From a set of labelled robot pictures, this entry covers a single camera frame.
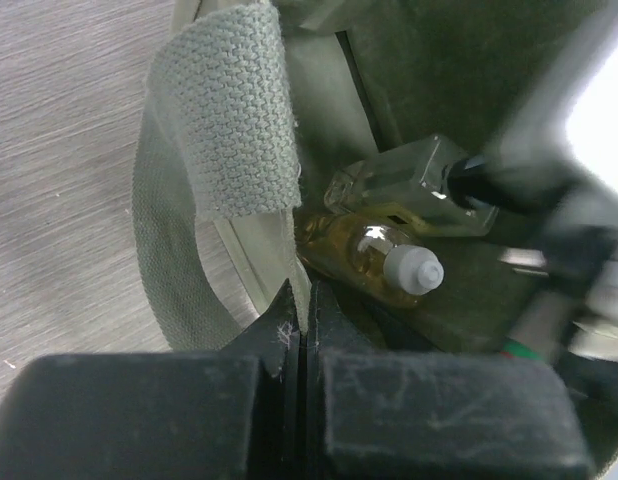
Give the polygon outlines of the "olive green canvas bag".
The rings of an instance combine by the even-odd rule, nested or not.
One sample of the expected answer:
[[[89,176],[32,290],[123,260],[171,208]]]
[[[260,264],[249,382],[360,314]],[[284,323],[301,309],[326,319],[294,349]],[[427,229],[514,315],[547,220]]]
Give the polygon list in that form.
[[[539,283],[502,259],[533,219],[498,209],[483,237],[415,236],[443,283],[412,309],[385,305],[305,265],[295,219],[330,211],[353,163],[431,135],[468,158],[515,112],[583,22],[610,1],[180,1],[156,54],[133,170],[142,283],[170,346],[217,351],[291,289],[295,455],[304,475],[306,337],[312,286],[387,352],[539,361],[564,384],[603,476],[618,459],[618,410],[573,391],[558,369],[506,349]],[[478,204],[460,199],[461,206]]]

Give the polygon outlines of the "amber liquid bottle white cap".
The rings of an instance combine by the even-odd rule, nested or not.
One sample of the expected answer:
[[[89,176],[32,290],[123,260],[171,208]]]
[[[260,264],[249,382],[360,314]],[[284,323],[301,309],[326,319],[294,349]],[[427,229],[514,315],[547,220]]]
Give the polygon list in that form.
[[[357,214],[303,214],[294,233],[305,265],[385,305],[412,309],[444,280],[434,252],[397,228]]]

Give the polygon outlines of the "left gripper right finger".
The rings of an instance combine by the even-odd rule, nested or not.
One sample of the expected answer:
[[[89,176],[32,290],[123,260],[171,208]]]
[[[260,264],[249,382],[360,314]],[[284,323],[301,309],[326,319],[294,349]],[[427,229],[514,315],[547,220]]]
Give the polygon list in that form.
[[[312,286],[308,479],[589,479],[594,462],[547,365],[499,354],[378,351]]]

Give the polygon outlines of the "clear square bottle grey cap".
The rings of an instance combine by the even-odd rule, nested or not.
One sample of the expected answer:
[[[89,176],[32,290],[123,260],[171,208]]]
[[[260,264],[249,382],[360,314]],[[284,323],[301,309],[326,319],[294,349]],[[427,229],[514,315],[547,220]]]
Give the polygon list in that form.
[[[498,209],[461,206],[447,185],[452,168],[468,154],[434,134],[338,170],[324,195],[338,214],[358,213],[415,236],[483,237]]]

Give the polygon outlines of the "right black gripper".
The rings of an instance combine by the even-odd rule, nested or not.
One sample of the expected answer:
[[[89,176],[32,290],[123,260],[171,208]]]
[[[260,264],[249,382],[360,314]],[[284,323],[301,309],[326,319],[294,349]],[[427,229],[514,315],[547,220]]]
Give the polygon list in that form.
[[[503,261],[537,275],[506,349],[554,365],[577,394],[618,410],[618,1],[576,29],[454,194],[529,215]]]

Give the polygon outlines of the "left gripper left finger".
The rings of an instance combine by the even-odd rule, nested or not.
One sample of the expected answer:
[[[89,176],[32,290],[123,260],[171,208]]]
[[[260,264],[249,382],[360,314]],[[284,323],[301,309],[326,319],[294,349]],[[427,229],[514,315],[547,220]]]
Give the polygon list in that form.
[[[217,351],[58,354],[0,404],[0,479],[294,479],[291,289]]]

